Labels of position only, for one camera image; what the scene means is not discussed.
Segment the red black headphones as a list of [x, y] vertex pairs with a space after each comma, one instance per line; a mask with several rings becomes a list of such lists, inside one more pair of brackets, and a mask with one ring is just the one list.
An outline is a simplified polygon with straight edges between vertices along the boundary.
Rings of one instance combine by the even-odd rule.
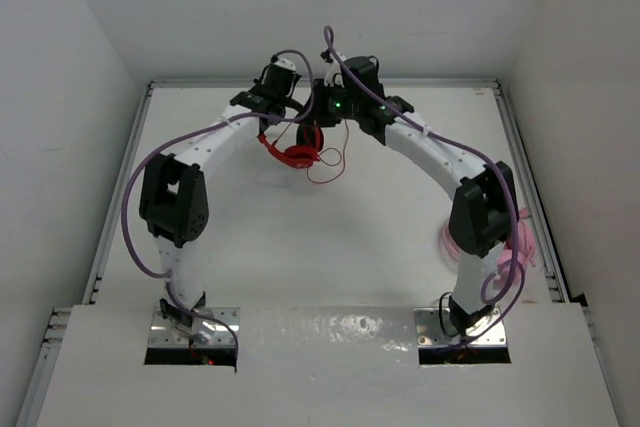
[[308, 169], [320, 160], [324, 147], [324, 134], [317, 125], [301, 124], [296, 133], [296, 144], [280, 150], [278, 139], [269, 141], [264, 133], [257, 137], [267, 152], [282, 164], [294, 169]]

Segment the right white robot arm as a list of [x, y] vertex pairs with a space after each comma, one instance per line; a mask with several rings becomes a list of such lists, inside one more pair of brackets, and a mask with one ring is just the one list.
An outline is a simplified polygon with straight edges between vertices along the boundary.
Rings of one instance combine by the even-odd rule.
[[450, 198], [447, 230], [459, 254], [449, 315], [456, 334], [466, 334], [491, 313], [518, 274], [519, 217], [511, 168], [436, 133], [409, 102], [386, 95], [375, 57], [325, 51], [322, 58], [328, 69], [313, 87], [313, 110], [321, 125], [356, 122], [363, 133], [413, 162]]

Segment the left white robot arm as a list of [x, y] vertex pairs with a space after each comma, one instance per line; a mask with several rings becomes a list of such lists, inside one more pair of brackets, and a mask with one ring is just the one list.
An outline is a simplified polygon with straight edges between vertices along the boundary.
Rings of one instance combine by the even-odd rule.
[[160, 310], [193, 337], [203, 326], [229, 328], [206, 307], [193, 253], [209, 220], [207, 181], [240, 147], [285, 120], [299, 78], [291, 60], [272, 57], [254, 86], [233, 97], [214, 124], [180, 137], [190, 144], [179, 153], [162, 147], [140, 169], [139, 215], [159, 251], [161, 270], [154, 276], [165, 285]]

